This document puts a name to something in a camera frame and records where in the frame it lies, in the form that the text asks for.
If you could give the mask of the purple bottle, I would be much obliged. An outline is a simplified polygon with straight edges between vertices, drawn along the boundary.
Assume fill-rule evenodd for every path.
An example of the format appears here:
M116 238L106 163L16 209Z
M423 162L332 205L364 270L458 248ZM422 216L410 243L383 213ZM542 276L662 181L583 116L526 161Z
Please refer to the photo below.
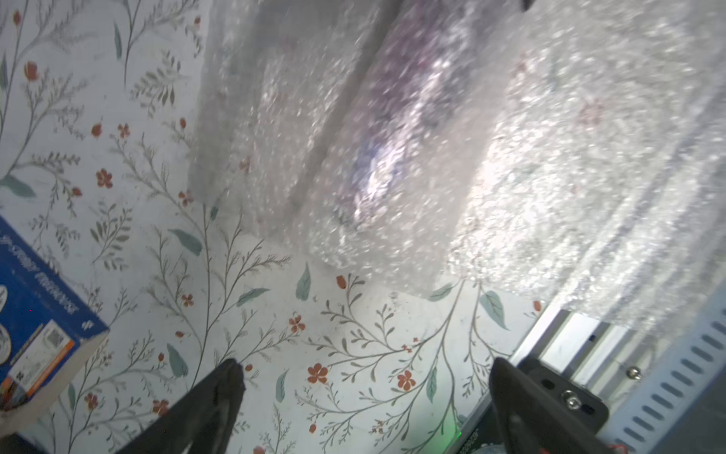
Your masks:
M355 229L383 216L421 145L453 115L509 1L408 1L353 111L355 158L336 215Z

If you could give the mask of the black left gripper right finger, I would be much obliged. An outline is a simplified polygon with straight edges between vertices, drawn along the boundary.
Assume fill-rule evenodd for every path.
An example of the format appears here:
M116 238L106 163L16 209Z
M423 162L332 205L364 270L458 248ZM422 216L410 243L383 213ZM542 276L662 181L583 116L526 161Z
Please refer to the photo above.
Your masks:
M611 453L562 403L506 359L490 374L490 393L508 453Z

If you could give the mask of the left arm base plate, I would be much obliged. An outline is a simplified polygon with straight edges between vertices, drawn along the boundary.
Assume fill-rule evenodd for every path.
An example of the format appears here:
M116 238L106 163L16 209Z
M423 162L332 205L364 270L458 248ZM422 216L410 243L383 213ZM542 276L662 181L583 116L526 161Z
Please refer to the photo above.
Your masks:
M515 366L540 385L548 395L563 404L569 413L597 433L609 418L608 407L595 395L563 378L537 359L526 359ZM497 427L491 393L464 424L458 438L447 449L449 453L508 453Z

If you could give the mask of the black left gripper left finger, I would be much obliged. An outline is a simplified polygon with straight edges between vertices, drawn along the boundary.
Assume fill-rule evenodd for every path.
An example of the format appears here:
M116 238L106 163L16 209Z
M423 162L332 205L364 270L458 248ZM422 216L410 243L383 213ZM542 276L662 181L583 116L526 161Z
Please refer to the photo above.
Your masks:
M243 367L226 359L120 451L224 454L245 391Z

